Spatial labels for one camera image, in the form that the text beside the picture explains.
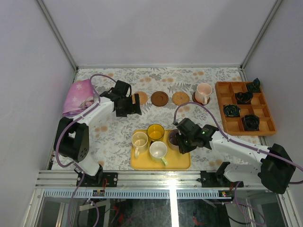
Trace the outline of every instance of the ceramic cup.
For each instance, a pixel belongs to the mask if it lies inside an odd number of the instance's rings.
[[[148,140],[151,144],[154,141],[163,141],[164,128],[159,124],[152,124],[147,129]]]
[[[206,105],[212,92],[213,89],[209,84],[206,83],[199,84],[195,92],[195,99],[198,102],[202,103],[203,105]]]
[[[163,162],[165,166],[169,163],[167,162],[165,156],[167,154],[167,146],[161,141],[153,142],[150,146],[150,156],[154,162]]]
[[[140,153],[148,150],[148,137],[144,132],[136,132],[132,136],[132,144],[134,147],[134,157],[138,158]]]
[[[172,130],[169,133],[168,141],[169,141],[169,148],[174,151],[179,151],[178,142],[176,139],[176,134],[179,133],[178,129]]]

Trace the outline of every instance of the yellow tray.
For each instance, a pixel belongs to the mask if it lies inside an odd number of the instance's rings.
[[[144,132],[146,133],[147,130],[141,130],[138,129],[136,131],[134,131],[133,134],[135,134],[136,132]],[[168,136],[169,136],[169,132],[171,130],[165,130],[164,132],[164,139],[163,142],[166,144],[167,146],[167,155],[166,155],[166,160],[168,161],[168,165],[165,166],[162,162],[157,163],[154,162],[151,157],[150,157],[150,153],[149,153],[149,147],[148,150],[140,153],[138,158],[134,157],[134,147],[132,146],[132,153],[131,153],[131,166],[134,169],[137,170],[186,170],[188,168],[190,168],[191,165],[191,160],[190,160],[190,154],[186,153],[186,154],[181,154],[179,151],[174,151],[172,149],[169,148],[168,145]]]

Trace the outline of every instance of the dark brown coaster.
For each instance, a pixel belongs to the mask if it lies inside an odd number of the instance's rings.
[[[151,102],[155,106],[164,106],[168,103],[169,96],[163,91],[156,91],[151,95]]]
[[[193,95],[192,95],[192,99],[193,99],[193,101],[194,101],[195,103],[199,103],[199,104],[201,104],[201,105],[204,105],[203,103],[198,102],[198,101],[196,100],[196,98],[195,98],[195,93],[196,93],[196,92],[194,92],[194,93],[193,93]]]

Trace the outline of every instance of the wooden tray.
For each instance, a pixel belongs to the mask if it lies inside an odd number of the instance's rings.
[[[251,105],[238,105],[235,93],[247,92],[246,84],[251,82],[217,82],[215,85],[220,114],[224,131],[232,136],[271,136],[276,133],[276,127],[269,112],[262,89],[260,93],[253,93]],[[225,105],[237,105],[240,117],[226,117],[223,108]],[[242,117],[254,114],[260,118],[259,131],[245,131]]]
[[[144,133],[147,132],[147,129],[145,130],[136,130],[134,133],[142,131]],[[167,146],[167,155],[166,160],[168,161],[168,165],[165,166],[162,162],[157,163],[152,161],[149,153],[149,147],[148,150],[140,153],[138,158],[134,157],[134,147],[132,146],[131,151],[131,166],[134,169],[137,170],[186,170],[190,168],[191,165],[191,159],[190,159],[190,153],[181,154],[179,151],[174,151],[169,148],[168,145],[168,136],[171,130],[165,130],[164,131],[164,139],[163,142]]]

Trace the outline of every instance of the white wall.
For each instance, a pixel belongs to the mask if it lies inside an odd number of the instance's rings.
[[[78,65],[240,65],[275,0],[45,0]]]
[[[303,165],[303,1],[285,0],[245,71],[261,80],[277,133],[268,137],[282,145],[291,159]],[[303,179],[296,170],[293,181]],[[303,220],[303,185],[292,186]]]
[[[18,227],[73,74],[34,0],[1,1],[0,53],[0,225]]]

